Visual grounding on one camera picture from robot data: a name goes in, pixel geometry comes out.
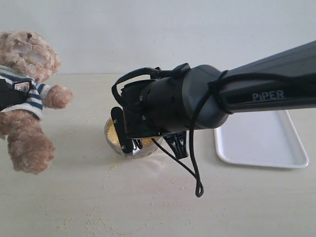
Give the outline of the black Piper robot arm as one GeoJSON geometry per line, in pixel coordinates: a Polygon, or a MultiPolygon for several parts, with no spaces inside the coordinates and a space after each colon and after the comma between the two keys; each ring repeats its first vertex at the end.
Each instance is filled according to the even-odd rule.
{"type": "Polygon", "coordinates": [[[186,131],[220,127],[234,113],[313,108],[316,44],[310,42],[253,63],[219,71],[181,64],[173,70],[140,68],[112,86],[112,109],[122,150],[142,138],[163,137],[177,159],[191,155],[186,131]]]}

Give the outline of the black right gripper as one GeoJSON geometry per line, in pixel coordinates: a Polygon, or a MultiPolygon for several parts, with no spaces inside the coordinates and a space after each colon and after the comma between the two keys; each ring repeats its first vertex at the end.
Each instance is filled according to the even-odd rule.
{"type": "Polygon", "coordinates": [[[163,136],[176,159],[188,157],[187,133],[177,132],[177,80],[135,81],[124,86],[121,96],[128,105],[123,110],[113,107],[111,118],[119,146],[125,156],[132,155],[132,140],[128,137],[163,136]]]}

